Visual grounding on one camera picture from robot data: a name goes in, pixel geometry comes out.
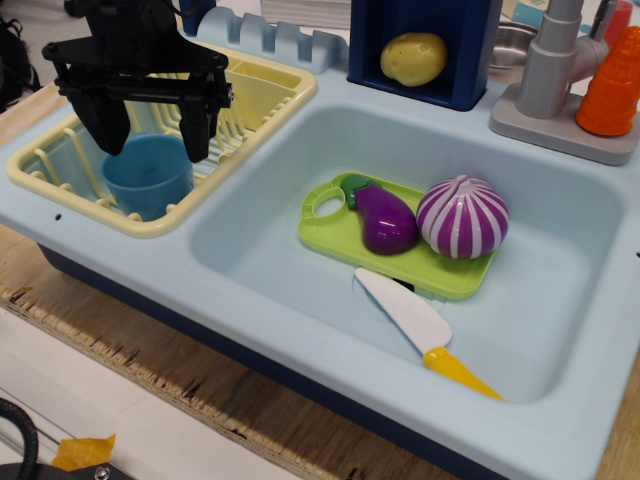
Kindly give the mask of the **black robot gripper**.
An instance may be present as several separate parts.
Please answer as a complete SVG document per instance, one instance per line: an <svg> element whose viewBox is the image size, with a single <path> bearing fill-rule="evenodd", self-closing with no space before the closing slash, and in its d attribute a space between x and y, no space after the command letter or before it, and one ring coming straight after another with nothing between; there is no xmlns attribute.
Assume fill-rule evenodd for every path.
<svg viewBox="0 0 640 480"><path fill-rule="evenodd" d="M61 93L101 150L118 155L129 136L123 100L179 104L182 140L192 163L204 160L215 135L217 111L233 94L225 77L227 57L186 40L170 1L80 1L77 13L88 37L48 43L43 57L57 72Z"/></svg>

